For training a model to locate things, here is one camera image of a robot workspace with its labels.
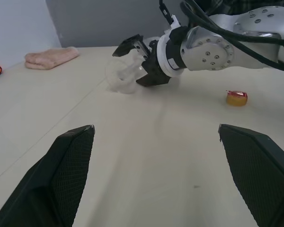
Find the pink towel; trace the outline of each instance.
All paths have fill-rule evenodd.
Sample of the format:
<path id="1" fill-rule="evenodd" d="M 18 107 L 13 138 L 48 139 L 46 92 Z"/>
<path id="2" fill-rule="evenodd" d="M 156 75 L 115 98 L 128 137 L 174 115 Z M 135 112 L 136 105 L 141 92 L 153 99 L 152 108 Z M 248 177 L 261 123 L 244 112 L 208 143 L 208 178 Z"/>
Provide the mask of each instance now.
<path id="1" fill-rule="evenodd" d="M 75 47 L 50 49 L 25 55 L 25 66 L 36 70 L 50 70 L 79 56 Z"/>

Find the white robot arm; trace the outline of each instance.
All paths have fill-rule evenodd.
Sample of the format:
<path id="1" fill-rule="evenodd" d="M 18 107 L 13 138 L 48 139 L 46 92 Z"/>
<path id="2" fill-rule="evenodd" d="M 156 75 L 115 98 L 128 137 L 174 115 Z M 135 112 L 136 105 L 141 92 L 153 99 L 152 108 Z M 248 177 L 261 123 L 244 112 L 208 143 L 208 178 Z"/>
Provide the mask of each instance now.
<path id="1" fill-rule="evenodd" d="M 191 9 L 199 10 L 200 18 Z M 170 15 L 160 1 L 160 9 L 170 29 L 146 46 L 143 37 L 133 36 L 117 48 L 113 56 L 137 49 L 148 74 L 137 83 L 154 86 L 168 83 L 185 68 L 222 70 L 231 66 L 250 69 L 272 67 L 284 71 L 284 7 L 262 7 L 241 15 L 207 17 L 193 0 L 181 3 L 184 13 L 199 26 L 188 29 Z"/>

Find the white wall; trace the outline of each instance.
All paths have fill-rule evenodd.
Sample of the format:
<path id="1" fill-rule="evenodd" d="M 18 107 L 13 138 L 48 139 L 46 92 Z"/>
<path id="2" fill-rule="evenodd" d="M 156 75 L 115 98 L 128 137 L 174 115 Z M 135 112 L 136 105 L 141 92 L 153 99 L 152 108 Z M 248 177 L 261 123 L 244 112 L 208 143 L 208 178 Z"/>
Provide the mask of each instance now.
<path id="1" fill-rule="evenodd" d="M 28 52 L 60 47 L 45 0 L 0 0 L 0 66 L 24 60 Z"/>

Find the table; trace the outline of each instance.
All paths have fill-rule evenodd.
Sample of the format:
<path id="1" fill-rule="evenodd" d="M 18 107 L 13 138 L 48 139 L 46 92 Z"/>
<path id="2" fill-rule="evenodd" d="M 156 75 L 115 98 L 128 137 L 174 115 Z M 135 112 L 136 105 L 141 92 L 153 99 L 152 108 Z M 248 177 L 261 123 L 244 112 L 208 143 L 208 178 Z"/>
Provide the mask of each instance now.
<path id="1" fill-rule="evenodd" d="M 0 77 L 0 208 L 60 134 L 96 128 L 75 227 L 256 227 L 219 141 L 220 123 L 269 135 L 284 150 L 284 73 L 233 67 L 185 71 L 134 94 L 109 91 L 115 47 L 81 48 L 50 71 Z M 226 90 L 248 105 L 225 103 Z"/>

